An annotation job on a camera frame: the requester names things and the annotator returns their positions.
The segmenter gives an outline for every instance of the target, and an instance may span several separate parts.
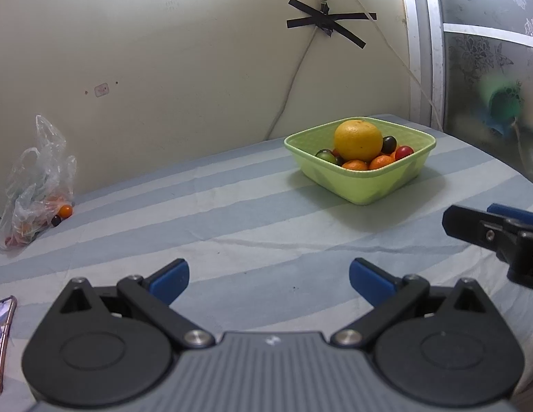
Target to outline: dark cherry tomato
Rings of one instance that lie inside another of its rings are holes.
[[[384,155],[390,155],[396,150],[396,138],[394,136],[385,136],[383,138],[383,148],[381,153]]]
[[[55,215],[53,218],[51,218],[51,224],[54,227],[57,227],[61,221],[62,221],[62,218],[60,218],[58,215]]]
[[[398,147],[395,152],[395,159],[398,161],[402,158],[408,157],[413,153],[413,149],[410,146]]]

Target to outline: white cable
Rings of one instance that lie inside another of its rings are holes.
[[[379,28],[379,26],[377,25],[377,23],[375,22],[375,20],[372,18],[372,16],[369,14],[369,12],[366,10],[366,8],[364,7],[364,5],[362,4],[362,2],[360,0],[356,0],[356,2],[358,3],[358,5],[360,6],[360,8],[364,11],[364,13],[366,14],[366,17],[367,19],[373,23],[373,25],[375,26],[375,29],[377,30],[377,32],[379,32],[379,34],[381,35],[381,38],[383,38],[385,44],[387,45],[387,47],[394,53],[394,55],[397,57],[398,60],[400,60],[400,63],[404,66],[404,68],[406,69],[406,71],[408,72],[409,76],[411,77],[411,79],[416,82],[416,84],[418,85],[419,89],[421,90],[421,94],[423,95],[423,97],[431,104],[431,107],[432,107],[432,111],[433,113],[435,114],[435,118],[436,118],[436,123],[439,125],[440,127],[440,131],[443,131],[443,126],[442,126],[442,120],[440,118],[440,114],[438,112],[438,110],[436,109],[436,106],[435,106],[435,103],[432,101],[432,99],[427,96],[427,93],[425,93],[425,91],[423,90],[422,86],[421,86],[421,82],[419,82],[419,80],[416,78],[416,76],[414,75],[414,73],[410,70],[409,66],[406,64],[406,62],[404,62],[402,60],[402,57],[400,57],[398,55],[398,53],[396,52],[396,50],[391,46],[391,44],[388,42],[387,38],[385,37],[385,35],[383,34],[383,31]]]
[[[314,40],[314,36],[316,35],[316,32],[318,31],[318,26],[314,27],[314,30],[312,31],[312,35],[310,36],[310,40],[308,41],[307,47],[304,49],[303,55],[301,56],[301,59],[299,60],[297,67],[295,68],[295,71],[293,72],[293,76],[291,77],[290,84],[287,88],[286,95],[284,96],[284,100],[282,101],[282,106],[278,110],[278,113],[274,117],[272,123],[270,124],[270,127],[268,128],[268,131],[265,135],[265,141],[268,141],[270,139],[270,135],[272,134],[274,127],[276,127],[276,124],[284,114],[284,111],[286,111],[286,105],[287,101],[290,98],[291,89],[293,88],[293,83],[295,82],[295,78],[297,77],[297,74],[299,72],[300,66],[303,63],[303,60],[305,56],[307,55],[308,50],[310,49],[310,45],[312,45],[312,41]]]

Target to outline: smartphone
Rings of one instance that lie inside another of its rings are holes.
[[[16,308],[14,296],[0,300],[0,392],[3,391],[3,367],[5,366],[5,353],[13,314]]]

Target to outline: white wall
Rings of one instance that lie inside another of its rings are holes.
[[[305,16],[288,1],[0,0],[0,206],[12,162],[34,145],[37,112],[78,158],[79,193],[261,141],[312,30],[286,28]],[[407,59],[402,0],[363,2]],[[358,11],[353,0],[330,6]],[[409,115],[408,77],[370,22],[341,24],[366,48],[318,33],[274,137]],[[103,82],[110,94],[97,98]]]

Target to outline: blue gripper pad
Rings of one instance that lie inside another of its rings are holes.
[[[533,226],[533,212],[517,209],[516,207],[504,206],[503,204],[493,203],[486,212],[489,214],[502,215],[504,217],[514,218],[515,220]]]
[[[189,285],[189,264],[185,260],[180,260],[173,266],[168,265],[161,269],[149,279],[152,281],[148,286],[148,292],[164,304],[170,305]]]
[[[374,307],[396,293],[397,278],[361,258],[352,261],[348,278],[356,292]]]

